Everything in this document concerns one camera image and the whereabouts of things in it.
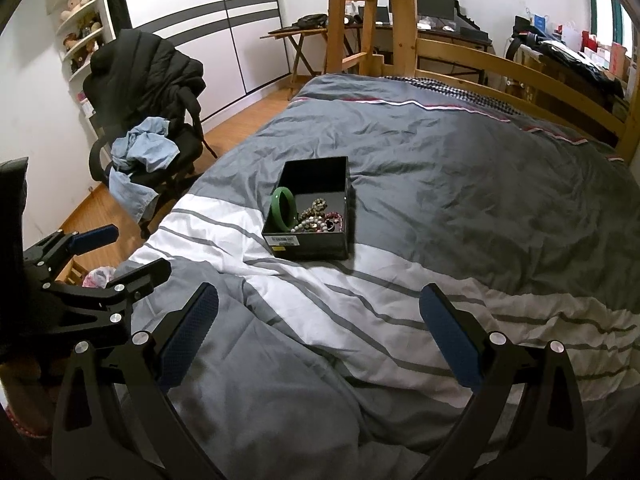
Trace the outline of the black puffer jacket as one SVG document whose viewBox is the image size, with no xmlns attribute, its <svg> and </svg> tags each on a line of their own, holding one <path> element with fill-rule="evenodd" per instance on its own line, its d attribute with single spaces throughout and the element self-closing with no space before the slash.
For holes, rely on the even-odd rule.
<svg viewBox="0 0 640 480">
<path fill-rule="evenodd" d="M 205 90 L 203 63 L 152 32 L 125 29 L 100 47 L 82 84 L 103 128 L 124 130 L 148 117 L 181 124 L 200 121 L 198 97 Z"/>
</svg>

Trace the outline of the wooden bunk bed frame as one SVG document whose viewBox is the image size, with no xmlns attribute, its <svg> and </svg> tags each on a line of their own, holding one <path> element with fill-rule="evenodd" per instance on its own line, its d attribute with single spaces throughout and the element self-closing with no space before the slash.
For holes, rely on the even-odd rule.
<svg viewBox="0 0 640 480">
<path fill-rule="evenodd" d="M 349 56 L 343 54 L 345 6 L 349 1 L 364 3 L 364 17 L 361 29 L 361 49 Z M 613 133 L 617 138 L 615 151 L 624 162 L 629 164 L 639 146 L 639 88 L 634 87 L 629 110 L 625 120 L 616 118 L 588 96 L 562 84 L 538 70 L 532 70 L 500 56 L 480 52 L 467 47 L 447 44 L 437 40 L 421 39 L 418 36 L 418 9 L 416 0 L 392 0 L 395 14 L 393 17 L 393 63 L 384 62 L 382 55 L 373 52 L 373 35 L 375 31 L 375 13 L 378 0 L 329 0 L 329 26 L 326 40 L 326 71 L 343 73 L 357 66 L 364 76 L 398 76 L 423 77 L 437 79 L 448 86 L 489 96 L 510 104 L 511 106 L 554 124 L 575 129 L 581 134 L 587 131 L 572 124 L 568 120 L 555 115 L 531 102 L 511 96 L 506 92 L 473 84 L 455 76 L 445 76 L 418 69 L 419 58 L 430 58 L 437 62 L 449 62 L 478 68 L 498 76 L 505 76 L 530 88 L 544 92 L 560 102 L 573 107 Z"/>
</svg>

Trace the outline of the grey white striped duvet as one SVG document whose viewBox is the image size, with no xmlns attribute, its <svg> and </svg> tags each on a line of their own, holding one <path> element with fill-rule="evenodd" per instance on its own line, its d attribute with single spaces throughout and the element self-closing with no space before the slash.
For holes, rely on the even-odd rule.
<svg viewBox="0 0 640 480">
<path fill-rule="evenodd" d="M 348 158 L 349 256 L 262 238 L 289 160 Z M 590 467 L 639 407 L 639 187 L 607 145 L 426 80 L 328 75 L 206 171 L 124 262 L 219 313 L 170 400 L 230 479 L 409 479 L 470 400 L 419 312 L 434 283 L 486 330 L 564 344 Z"/>
</svg>

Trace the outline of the green jade bangle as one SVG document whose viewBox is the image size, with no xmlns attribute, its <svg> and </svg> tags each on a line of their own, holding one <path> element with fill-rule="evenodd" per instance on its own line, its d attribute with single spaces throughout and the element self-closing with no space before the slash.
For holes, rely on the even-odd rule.
<svg viewBox="0 0 640 480">
<path fill-rule="evenodd" d="M 274 223 L 282 232 L 291 231 L 297 224 L 297 208 L 293 193 L 278 186 L 270 198 L 270 211 Z"/>
</svg>

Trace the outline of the plush teddy bear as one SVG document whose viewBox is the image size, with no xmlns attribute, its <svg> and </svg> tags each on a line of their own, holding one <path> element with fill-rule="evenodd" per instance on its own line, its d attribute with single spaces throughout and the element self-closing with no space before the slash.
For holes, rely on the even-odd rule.
<svg viewBox="0 0 640 480">
<path fill-rule="evenodd" d="M 91 0 L 67 0 L 65 9 L 61 12 L 60 20 L 65 22 L 74 15 L 80 8 L 85 6 Z"/>
</svg>

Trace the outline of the black jewelry box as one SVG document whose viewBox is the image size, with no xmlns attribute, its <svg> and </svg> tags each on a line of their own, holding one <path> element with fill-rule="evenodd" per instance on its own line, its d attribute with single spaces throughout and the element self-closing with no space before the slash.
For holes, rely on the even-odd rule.
<svg viewBox="0 0 640 480">
<path fill-rule="evenodd" d="M 291 261 L 347 259 L 349 193 L 345 156 L 286 162 L 262 227 L 270 252 Z"/>
</svg>

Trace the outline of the black office chair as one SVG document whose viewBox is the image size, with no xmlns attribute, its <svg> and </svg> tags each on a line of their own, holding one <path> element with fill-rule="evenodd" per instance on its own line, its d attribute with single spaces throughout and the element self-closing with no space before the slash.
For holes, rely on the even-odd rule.
<svg viewBox="0 0 640 480">
<path fill-rule="evenodd" d="M 90 174 L 134 221 L 151 218 L 162 188 L 207 148 L 205 88 L 203 63 L 152 32 L 124 29 L 92 56 L 82 90 L 103 136 Z"/>
</svg>

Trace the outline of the dark wooden desk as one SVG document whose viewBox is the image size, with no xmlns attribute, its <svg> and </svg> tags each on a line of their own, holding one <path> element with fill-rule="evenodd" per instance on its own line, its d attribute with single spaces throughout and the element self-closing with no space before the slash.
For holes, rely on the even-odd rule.
<svg viewBox="0 0 640 480">
<path fill-rule="evenodd" d="M 391 24 L 349 24 L 328 29 L 326 72 L 434 78 L 487 84 L 489 40 L 463 32 L 416 30 Z"/>
</svg>

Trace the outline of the gold red jewelry pile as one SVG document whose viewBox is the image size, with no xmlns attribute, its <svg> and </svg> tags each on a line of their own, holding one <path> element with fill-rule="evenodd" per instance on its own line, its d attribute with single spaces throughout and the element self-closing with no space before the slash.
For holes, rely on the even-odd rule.
<svg viewBox="0 0 640 480">
<path fill-rule="evenodd" d="M 343 216 L 337 211 L 329 211 L 328 202 L 318 197 L 297 216 L 297 224 L 290 232 L 326 234 L 343 231 Z"/>
</svg>

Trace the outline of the light blue shirt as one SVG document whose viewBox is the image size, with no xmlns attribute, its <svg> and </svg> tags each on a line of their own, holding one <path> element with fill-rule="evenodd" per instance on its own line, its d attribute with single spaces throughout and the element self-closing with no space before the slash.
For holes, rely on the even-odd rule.
<svg viewBox="0 0 640 480">
<path fill-rule="evenodd" d="M 178 145 L 168 138 L 168 132 L 168 119 L 148 117 L 112 144 L 108 189 L 135 222 L 150 218 L 158 193 L 149 185 L 134 182 L 134 173 L 165 170 L 179 155 Z"/>
</svg>

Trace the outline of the wooden folding table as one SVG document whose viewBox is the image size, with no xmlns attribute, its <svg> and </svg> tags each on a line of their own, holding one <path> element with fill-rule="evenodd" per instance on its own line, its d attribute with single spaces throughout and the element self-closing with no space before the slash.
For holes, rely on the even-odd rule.
<svg viewBox="0 0 640 480">
<path fill-rule="evenodd" d="M 290 68 L 290 82 L 288 83 L 288 99 L 292 100 L 303 86 L 312 78 L 322 75 L 326 71 L 326 62 L 320 70 L 311 65 L 304 52 L 305 40 L 319 36 L 328 40 L 329 17 L 324 13 L 308 14 L 299 18 L 290 26 L 267 32 L 262 39 L 274 39 L 288 42 L 294 51 L 292 67 Z"/>
</svg>

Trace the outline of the white striped wardrobe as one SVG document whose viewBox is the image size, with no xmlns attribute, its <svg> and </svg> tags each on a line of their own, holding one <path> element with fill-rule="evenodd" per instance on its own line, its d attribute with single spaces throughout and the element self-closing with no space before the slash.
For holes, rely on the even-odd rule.
<svg viewBox="0 0 640 480">
<path fill-rule="evenodd" d="M 290 73 L 288 52 L 268 32 L 281 24 L 278 0 L 125 0 L 133 28 L 169 40 L 204 66 L 198 98 L 207 120 Z"/>
</svg>

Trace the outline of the white corner shelf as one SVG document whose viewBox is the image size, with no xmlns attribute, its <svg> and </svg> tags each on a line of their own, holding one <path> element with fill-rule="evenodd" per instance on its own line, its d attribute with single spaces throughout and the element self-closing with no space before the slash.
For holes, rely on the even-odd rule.
<svg viewBox="0 0 640 480">
<path fill-rule="evenodd" d="M 91 73 L 90 61 L 97 50 L 115 39 L 107 0 L 91 0 L 68 20 L 60 20 L 67 0 L 46 0 L 46 10 L 54 29 L 54 45 L 62 64 L 63 77 L 76 104 L 89 116 L 90 105 L 84 81 Z"/>
</svg>

